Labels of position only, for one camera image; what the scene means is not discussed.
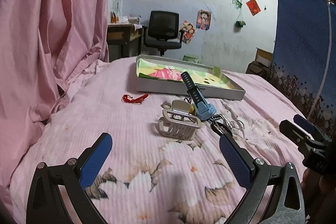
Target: white stripe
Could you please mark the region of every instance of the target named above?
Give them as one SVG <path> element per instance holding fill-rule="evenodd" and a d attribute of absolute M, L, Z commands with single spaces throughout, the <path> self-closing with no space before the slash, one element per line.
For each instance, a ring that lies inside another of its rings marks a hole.
<path fill-rule="evenodd" d="M 317 92 L 316 98 L 314 100 L 313 105 L 311 106 L 311 110 L 308 114 L 307 120 L 310 119 L 311 114 L 313 113 L 313 110 L 315 108 L 315 105 L 317 103 L 317 100 L 319 99 L 319 96 L 321 95 L 323 86 L 324 86 L 324 82 L 326 81 L 327 78 L 327 73 L 328 73 L 328 68 L 329 68 L 329 60 L 330 60 L 330 53 L 331 53 L 331 45 L 332 45 L 332 29 L 331 29 L 331 12 L 330 12 L 330 2 L 327 0 L 327 4 L 328 4 L 328 13 L 329 13 L 329 49 L 328 49 L 328 55 L 327 55 L 327 63 L 325 65 L 325 70 L 324 70 L 324 75 L 322 78 L 322 82 L 320 85 L 320 89 Z"/>

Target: anime character poster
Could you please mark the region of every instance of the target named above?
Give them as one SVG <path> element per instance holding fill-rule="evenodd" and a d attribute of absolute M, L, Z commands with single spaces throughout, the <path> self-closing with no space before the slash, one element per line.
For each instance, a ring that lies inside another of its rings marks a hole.
<path fill-rule="evenodd" d="M 256 2 L 256 0 L 250 0 L 250 1 L 248 1 L 248 2 L 246 2 L 246 5 L 250 9 L 251 14 L 253 16 L 255 16 L 256 14 L 258 14 L 261 11 L 260 8 L 259 8 L 259 5 Z"/>
<path fill-rule="evenodd" d="M 182 42 L 188 45 L 191 39 L 194 37 L 196 29 L 194 25 L 187 22 L 186 20 L 183 22 L 181 29 L 184 30 Z"/>
<path fill-rule="evenodd" d="M 211 12 L 199 10 L 197 14 L 196 28 L 202 30 L 209 30 L 211 22 Z"/>

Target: chair seat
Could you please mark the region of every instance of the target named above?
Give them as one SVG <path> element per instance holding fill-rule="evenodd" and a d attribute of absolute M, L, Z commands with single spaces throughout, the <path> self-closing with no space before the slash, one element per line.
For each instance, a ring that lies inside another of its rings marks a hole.
<path fill-rule="evenodd" d="M 151 47 L 151 48 L 162 48 L 165 50 L 172 50 L 172 49 L 177 49 L 181 48 L 182 45 L 180 42 L 175 42 L 175 41 L 157 41 L 157 40 L 147 40 L 145 43 L 146 47 Z"/>

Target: green hanging basket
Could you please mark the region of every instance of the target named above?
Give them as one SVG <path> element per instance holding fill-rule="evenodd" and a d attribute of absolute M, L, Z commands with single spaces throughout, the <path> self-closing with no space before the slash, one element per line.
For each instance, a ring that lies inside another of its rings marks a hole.
<path fill-rule="evenodd" d="M 244 21 L 236 21 L 237 28 L 243 28 L 246 25 Z"/>

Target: chair backrest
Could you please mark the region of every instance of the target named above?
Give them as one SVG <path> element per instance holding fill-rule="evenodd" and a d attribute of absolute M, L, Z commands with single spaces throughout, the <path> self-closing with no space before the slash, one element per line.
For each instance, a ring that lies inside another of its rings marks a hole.
<path fill-rule="evenodd" d="M 158 40 L 175 39 L 179 34 L 179 14 L 152 11 L 148 26 L 148 36 Z"/>

